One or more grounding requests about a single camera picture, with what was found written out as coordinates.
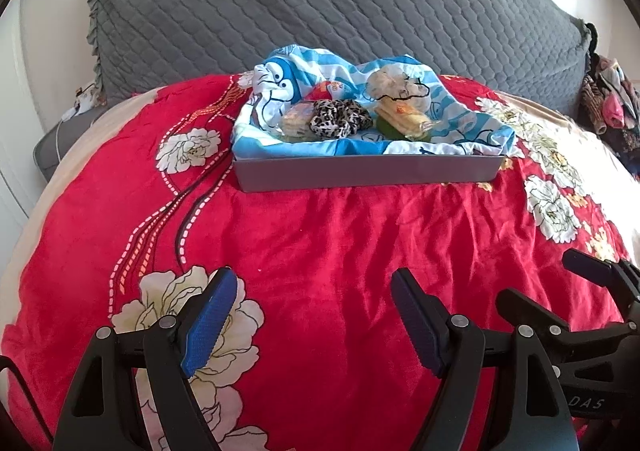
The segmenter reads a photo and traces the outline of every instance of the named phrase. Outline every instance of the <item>storage box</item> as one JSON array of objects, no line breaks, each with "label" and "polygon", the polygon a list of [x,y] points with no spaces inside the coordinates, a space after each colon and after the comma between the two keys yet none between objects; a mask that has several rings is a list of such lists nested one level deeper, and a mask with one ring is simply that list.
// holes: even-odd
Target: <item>storage box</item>
[{"label": "storage box", "polygon": [[246,193],[435,182],[488,182],[503,156],[351,155],[235,160]]}]

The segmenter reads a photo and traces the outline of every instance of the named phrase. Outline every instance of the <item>red floral blanket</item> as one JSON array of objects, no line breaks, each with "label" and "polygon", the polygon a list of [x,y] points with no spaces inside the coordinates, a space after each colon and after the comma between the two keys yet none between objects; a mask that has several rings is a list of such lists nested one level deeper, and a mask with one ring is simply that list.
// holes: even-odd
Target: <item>red floral blanket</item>
[{"label": "red floral blanket", "polygon": [[[240,277],[236,304],[191,383],[223,451],[409,449],[438,381],[392,303],[398,267],[481,327],[508,328],[494,308],[506,287],[574,329],[616,319],[607,293],[560,263],[568,247],[625,255],[580,176],[494,92],[443,80],[463,104],[516,129],[520,149],[492,182],[245,194],[230,154],[249,92],[238,76],[161,90],[52,206],[22,272],[2,352],[50,428],[98,327],[148,327],[223,265]],[[490,375],[467,446],[482,429]],[[145,371],[136,379],[154,449],[166,449]],[[10,410],[44,449],[13,384]]]}]

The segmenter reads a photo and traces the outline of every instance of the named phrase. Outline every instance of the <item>gray quilted headboard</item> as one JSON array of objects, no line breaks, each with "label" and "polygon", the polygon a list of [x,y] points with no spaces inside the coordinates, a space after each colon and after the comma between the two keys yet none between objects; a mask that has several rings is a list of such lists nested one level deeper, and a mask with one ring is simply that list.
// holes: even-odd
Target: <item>gray quilted headboard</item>
[{"label": "gray quilted headboard", "polygon": [[90,0],[108,103],[252,68],[275,47],[354,63],[409,53],[575,116],[590,35],[551,0]]}]

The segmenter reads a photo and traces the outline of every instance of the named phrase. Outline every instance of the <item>leopard print scrunchie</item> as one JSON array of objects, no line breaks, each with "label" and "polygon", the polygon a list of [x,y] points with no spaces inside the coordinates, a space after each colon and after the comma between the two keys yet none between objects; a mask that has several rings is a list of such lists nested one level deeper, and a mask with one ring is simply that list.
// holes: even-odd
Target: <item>leopard print scrunchie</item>
[{"label": "leopard print scrunchie", "polygon": [[345,138],[361,129],[373,127],[373,119],[355,100],[329,100],[314,102],[314,116],[309,128],[322,138]]}]

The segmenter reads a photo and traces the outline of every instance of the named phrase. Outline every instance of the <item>silver screw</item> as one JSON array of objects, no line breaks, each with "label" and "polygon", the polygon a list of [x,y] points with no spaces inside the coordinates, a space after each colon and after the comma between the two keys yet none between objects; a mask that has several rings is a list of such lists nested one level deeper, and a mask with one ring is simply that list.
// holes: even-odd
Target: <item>silver screw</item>
[{"label": "silver screw", "polygon": [[463,315],[456,314],[451,317],[451,324],[453,326],[457,326],[458,328],[466,328],[469,326],[469,319],[467,319]]},{"label": "silver screw", "polygon": [[162,316],[158,321],[161,328],[173,328],[175,323],[175,316]]},{"label": "silver screw", "polygon": [[518,333],[522,336],[522,337],[533,337],[533,328],[531,328],[529,325],[520,325],[518,327]]},{"label": "silver screw", "polygon": [[95,336],[98,339],[106,339],[111,335],[111,329],[108,326],[103,326],[98,328],[98,331],[95,333]]}]

